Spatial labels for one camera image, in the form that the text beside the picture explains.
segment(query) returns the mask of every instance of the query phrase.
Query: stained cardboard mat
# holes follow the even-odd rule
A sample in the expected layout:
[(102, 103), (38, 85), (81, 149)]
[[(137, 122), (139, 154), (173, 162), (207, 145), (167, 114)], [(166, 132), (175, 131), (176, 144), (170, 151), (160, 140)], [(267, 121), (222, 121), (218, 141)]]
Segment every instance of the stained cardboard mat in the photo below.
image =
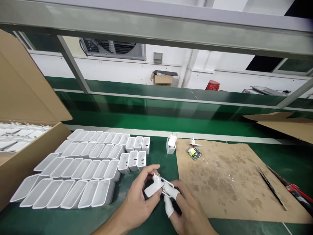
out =
[[(309, 224), (312, 217), (247, 144), (196, 140), (203, 156), (194, 161), (189, 139), (177, 139), (179, 178), (208, 218)], [(259, 166), (285, 204), (285, 211), (254, 166)]]

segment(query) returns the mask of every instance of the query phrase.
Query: cardboard box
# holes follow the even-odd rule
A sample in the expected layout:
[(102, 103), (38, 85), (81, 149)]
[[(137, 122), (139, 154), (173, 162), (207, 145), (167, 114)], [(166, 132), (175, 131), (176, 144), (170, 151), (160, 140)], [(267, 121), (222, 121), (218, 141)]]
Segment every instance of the cardboard box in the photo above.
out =
[(154, 70), (151, 73), (150, 80), (153, 80), (153, 85), (155, 86), (171, 86), (173, 83), (173, 76), (178, 76), (177, 73)]
[(0, 30), (0, 122), (52, 125), (15, 154), (0, 153), (0, 211), (21, 182), (70, 135), (72, 116), (17, 38)]
[(287, 118), (290, 112), (275, 112), (270, 114), (244, 115), (245, 118), (299, 140), (313, 144), (313, 120), (303, 117)]

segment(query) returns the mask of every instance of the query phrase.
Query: forearm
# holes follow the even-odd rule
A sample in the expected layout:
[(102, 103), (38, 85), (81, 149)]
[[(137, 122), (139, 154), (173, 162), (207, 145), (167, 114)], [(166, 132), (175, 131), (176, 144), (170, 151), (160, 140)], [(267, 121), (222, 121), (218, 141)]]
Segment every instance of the forearm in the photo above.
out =
[(92, 235), (123, 235), (128, 230), (123, 225), (118, 209), (104, 224), (102, 224)]

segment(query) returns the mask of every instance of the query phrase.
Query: pliers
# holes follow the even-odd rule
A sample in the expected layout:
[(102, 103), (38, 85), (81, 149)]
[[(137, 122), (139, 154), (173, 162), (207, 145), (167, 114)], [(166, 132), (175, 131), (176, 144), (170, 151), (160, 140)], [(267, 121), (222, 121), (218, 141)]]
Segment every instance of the pliers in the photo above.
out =
[(272, 168), (267, 166), (269, 170), (280, 180), (280, 182), (287, 188), (287, 190), (300, 202), (300, 204), (313, 216), (313, 207), (306, 201), (308, 200), (313, 204), (313, 200), (300, 191), (299, 187), (295, 184), (288, 182), (284, 177), (275, 172)]

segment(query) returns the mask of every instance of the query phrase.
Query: finger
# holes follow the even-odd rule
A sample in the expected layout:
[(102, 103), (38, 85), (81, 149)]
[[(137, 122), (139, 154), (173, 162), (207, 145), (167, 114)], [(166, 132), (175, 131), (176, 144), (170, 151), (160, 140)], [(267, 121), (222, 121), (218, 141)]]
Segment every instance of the finger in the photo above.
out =
[(183, 218), (176, 211), (173, 211), (169, 219), (172, 222), (175, 231), (178, 234), (182, 234), (182, 232), (184, 231)]
[(157, 170), (160, 168), (159, 164), (155, 164), (155, 165), (150, 165), (150, 166), (146, 166), (139, 174), (139, 176), (137, 176), (136, 180), (138, 180), (139, 182), (144, 182), (145, 179), (147, 178), (147, 176), (149, 174), (151, 174), (151, 172), (153, 173), (154, 170)]
[(167, 216), (170, 217), (174, 212), (173, 204), (172, 204), (170, 198), (167, 196), (164, 196), (164, 202), (165, 202), (165, 212), (166, 212)]
[(182, 194), (177, 194), (176, 202), (182, 213), (188, 213), (188, 204)]
[(179, 193), (177, 189), (172, 188), (167, 182), (164, 182), (164, 185), (162, 187), (168, 195), (170, 195), (174, 200), (176, 200), (176, 196)]
[(187, 185), (182, 180), (174, 180), (171, 182), (175, 188), (178, 188), (183, 197), (186, 200), (190, 200), (193, 198), (191, 192), (189, 191)]
[(150, 214), (152, 213), (153, 209), (156, 207), (156, 205), (160, 201), (161, 193), (162, 193), (162, 189), (160, 188), (148, 200), (145, 201)]

